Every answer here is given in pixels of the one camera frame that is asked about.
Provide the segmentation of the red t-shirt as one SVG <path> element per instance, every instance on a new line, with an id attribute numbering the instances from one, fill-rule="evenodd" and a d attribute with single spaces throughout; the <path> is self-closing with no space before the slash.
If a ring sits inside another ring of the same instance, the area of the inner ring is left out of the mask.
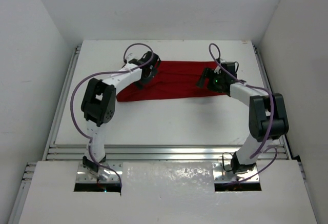
<path id="1" fill-rule="evenodd" d="M 152 80 L 139 88 L 131 84 L 116 96 L 118 102 L 162 100 L 223 95 L 196 86 L 204 68 L 214 69 L 215 62 L 163 61 Z"/>

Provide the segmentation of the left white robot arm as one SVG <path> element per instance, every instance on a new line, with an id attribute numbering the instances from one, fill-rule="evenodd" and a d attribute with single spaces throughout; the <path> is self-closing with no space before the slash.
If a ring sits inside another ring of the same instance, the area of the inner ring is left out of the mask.
<path id="1" fill-rule="evenodd" d="M 140 59 L 127 59 L 120 70 L 109 72 L 105 79 L 93 77 L 88 81 L 81 104 L 89 139 L 83 156 L 85 167 L 97 173 L 106 161 L 106 124 L 114 116 L 117 95 L 131 84 L 149 83 L 159 65 L 160 57 L 148 51 Z"/>

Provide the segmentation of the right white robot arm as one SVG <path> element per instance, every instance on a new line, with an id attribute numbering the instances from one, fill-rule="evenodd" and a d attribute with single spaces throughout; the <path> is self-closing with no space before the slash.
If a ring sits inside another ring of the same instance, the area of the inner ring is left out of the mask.
<path id="1" fill-rule="evenodd" d="M 261 87 L 253 87 L 236 80 L 234 62 L 225 62 L 216 69 L 204 68 L 196 86 L 224 93 L 249 108 L 249 136 L 231 159 L 234 174 L 244 173 L 256 166 L 257 158 L 272 140 L 277 140 L 289 131 L 289 121 L 283 95 L 271 93 Z"/>

